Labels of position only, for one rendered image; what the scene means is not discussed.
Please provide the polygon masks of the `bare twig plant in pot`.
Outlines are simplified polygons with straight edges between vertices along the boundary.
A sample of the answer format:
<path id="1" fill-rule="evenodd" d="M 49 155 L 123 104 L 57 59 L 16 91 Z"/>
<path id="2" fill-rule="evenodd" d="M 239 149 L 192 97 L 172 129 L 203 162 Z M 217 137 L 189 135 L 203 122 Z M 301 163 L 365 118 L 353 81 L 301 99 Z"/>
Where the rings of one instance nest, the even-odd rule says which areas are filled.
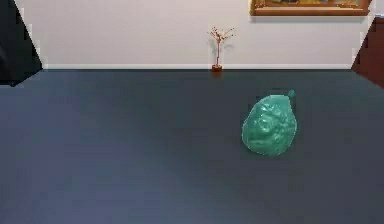
<path id="1" fill-rule="evenodd" d="M 211 66 L 213 72 L 220 72 L 223 69 L 223 66 L 220 64 L 221 45 L 224 41 L 234 36 L 233 31 L 234 28 L 224 30 L 213 26 L 211 30 L 207 32 L 213 39 L 213 46 L 215 49 L 215 60 Z"/>

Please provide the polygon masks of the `green tied plastic bag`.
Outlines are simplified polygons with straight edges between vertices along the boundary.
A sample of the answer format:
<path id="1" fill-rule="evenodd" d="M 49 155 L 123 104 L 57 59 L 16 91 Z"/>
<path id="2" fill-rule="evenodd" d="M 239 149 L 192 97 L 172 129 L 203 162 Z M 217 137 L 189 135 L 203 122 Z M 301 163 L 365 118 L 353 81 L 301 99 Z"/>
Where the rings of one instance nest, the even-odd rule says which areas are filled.
<path id="1" fill-rule="evenodd" d="M 242 143 L 263 156 L 279 156 L 291 146 L 298 128 L 292 100 L 296 93 L 272 94 L 255 103 L 241 127 Z"/>

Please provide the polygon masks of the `dark brown wooden cabinet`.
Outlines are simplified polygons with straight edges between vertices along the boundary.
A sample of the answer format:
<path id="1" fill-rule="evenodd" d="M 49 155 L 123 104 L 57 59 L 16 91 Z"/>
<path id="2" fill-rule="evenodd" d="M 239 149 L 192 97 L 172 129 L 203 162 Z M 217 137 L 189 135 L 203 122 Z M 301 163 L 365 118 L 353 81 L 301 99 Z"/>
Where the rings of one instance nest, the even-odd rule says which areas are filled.
<path id="1" fill-rule="evenodd" d="M 384 18 L 375 17 L 351 70 L 384 88 Z"/>

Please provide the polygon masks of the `black cabinet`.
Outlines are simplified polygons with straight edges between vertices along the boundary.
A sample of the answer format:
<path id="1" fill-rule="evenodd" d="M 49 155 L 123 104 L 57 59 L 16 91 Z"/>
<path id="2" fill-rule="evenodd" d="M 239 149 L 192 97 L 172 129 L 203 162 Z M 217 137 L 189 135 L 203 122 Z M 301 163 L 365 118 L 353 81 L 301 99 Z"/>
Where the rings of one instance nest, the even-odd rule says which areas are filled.
<path id="1" fill-rule="evenodd" d="M 42 69 L 15 0 L 0 0 L 0 85 L 14 87 Z"/>

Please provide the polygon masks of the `gold framed wall picture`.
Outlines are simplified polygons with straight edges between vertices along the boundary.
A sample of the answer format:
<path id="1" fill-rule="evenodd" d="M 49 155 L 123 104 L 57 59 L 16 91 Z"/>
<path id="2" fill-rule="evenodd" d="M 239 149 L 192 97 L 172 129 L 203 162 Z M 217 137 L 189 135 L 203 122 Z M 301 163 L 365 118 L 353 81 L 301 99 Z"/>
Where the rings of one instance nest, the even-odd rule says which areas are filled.
<path id="1" fill-rule="evenodd" d="M 372 0 L 250 0 L 250 16 L 366 16 Z"/>

